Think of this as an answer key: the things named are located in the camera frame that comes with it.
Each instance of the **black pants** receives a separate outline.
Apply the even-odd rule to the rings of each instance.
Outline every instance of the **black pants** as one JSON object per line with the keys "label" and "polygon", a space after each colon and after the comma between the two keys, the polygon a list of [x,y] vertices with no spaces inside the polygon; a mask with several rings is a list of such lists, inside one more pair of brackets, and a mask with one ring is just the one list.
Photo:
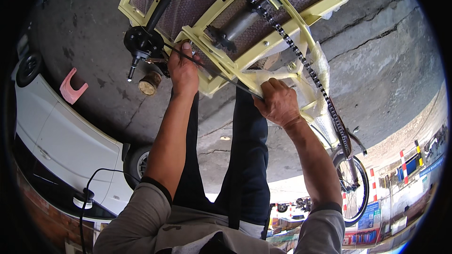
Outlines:
{"label": "black pants", "polygon": [[212,203],[204,193],[196,153],[198,102],[199,93],[195,95],[190,111],[185,166],[173,204],[226,215],[230,220],[233,212],[230,206],[232,206],[240,209],[240,220],[265,225],[270,203],[266,173],[267,120],[254,106],[251,94],[237,88],[229,167],[217,200]]}

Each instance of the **chain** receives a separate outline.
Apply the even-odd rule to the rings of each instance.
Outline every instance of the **chain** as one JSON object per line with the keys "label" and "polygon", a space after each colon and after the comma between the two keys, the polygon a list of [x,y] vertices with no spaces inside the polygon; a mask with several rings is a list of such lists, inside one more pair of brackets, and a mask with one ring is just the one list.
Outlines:
{"label": "chain", "polygon": [[267,12],[267,10],[265,10],[264,8],[262,8],[262,6],[257,4],[257,0],[246,0],[246,1],[248,3],[254,5],[254,8],[256,9],[256,11],[259,14],[261,14],[261,16],[263,16],[265,18],[265,20],[267,20],[267,22],[279,33],[279,35],[289,45],[289,48],[291,48],[293,50],[293,52],[295,52],[298,59],[300,59],[300,61],[303,63],[303,66],[308,71],[308,74],[314,81],[314,84],[320,89],[320,92],[322,93],[323,97],[325,98],[326,104],[328,105],[328,111],[329,111],[331,119],[333,121],[333,125],[335,127],[336,133],[339,137],[339,141],[341,142],[342,149],[344,151],[344,155],[346,157],[348,157],[352,151],[351,151],[351,147],[349,144],[350,142],[349,142],[347,131],[346,131],[339,115],[337,114],[336,109],[335,109],[331,99],[328,97],[325,89],[323,88],[322,84],[320,83],[320,80],[317,77],[317,73],[311,68],[311,65],[308,63],[306,58],[303,56],[300,49],[294,44],[292,39],[286,34],[284,29],[281,27],[281,25],[278,24],[278,22],[276,22],[273,19],[273,17]]}

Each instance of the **red and white pole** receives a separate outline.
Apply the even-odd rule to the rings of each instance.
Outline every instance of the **red and white pole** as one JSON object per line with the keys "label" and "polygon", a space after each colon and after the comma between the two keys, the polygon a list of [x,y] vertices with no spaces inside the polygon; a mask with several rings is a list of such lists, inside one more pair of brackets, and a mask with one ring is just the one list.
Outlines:
{"label": "red and white pole", "polygon": [[342,210],[345,212],[347,211],[347,199],[346,199],[346,193],[342,192]]}
{"label": "red and white pole", "polygon": [[370,183],[372,184],[372,192],[371,192],[371,194],[373,194],[372,202],[375,202],[376,200],[378,200],[378,198],[376,197],[376,182],[375,182],[375,174],[373,172],[373,168],[370,169]]}
{"label": "red and white pole", "polygon": [[405,184],[408,184],[408,172],[406,171],[405,157],[403,155],[403,150],[400,151],[400,160],[402,161],[402,170]]}

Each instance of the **concrete ground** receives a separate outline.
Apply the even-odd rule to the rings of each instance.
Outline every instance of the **concrete ground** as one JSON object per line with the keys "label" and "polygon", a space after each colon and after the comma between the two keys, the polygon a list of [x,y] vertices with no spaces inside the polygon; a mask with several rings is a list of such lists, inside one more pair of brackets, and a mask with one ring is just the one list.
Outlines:
{"label": "concrete ground", "polygon": [[[72,67],[88,90],[74,108],[122,142],[151,143],[170,97],[163,79],[154,97],[145,97],[137,82],[148,67],[126,81],[131,56],[123,32],[129,21],[119,0],[50,0],[32,15],[31,39],[48,66],[56,88]],[[330,93],[342,120],[372,151],[367,166],[379,166],[385,146],[378,146],[416,118],[435,98],[444,81],[435,40],[416,0],[349,0],[330,20],[311,27],[331,67]],[[294,57],[282,53],[279,63]],[[198,152],[204,188],[218,193],[229,162],[235,88],[227,85],[199,103]],[[415,137],[391,142],[399,151]],[[267,179],[274,193],[302,189],[295,147],[280,127],[269,127]]]}

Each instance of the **bicycle wheel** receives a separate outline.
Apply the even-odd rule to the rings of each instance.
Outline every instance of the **bicycle wheel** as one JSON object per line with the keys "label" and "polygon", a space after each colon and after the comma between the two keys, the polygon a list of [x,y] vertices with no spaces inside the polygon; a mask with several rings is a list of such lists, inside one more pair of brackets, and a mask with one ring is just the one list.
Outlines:
{"label": "bicycle wheel", "polygon": [[350,173],[350,166],[343,154],[339,154],[333,160],[341,182],[343,195],[342,216],[345,226],[353,226],[363,216],[369,200],[369,179],[366,169],[357,157],[353,157],[355,167],[358,170],[358,186],[354,186]]}

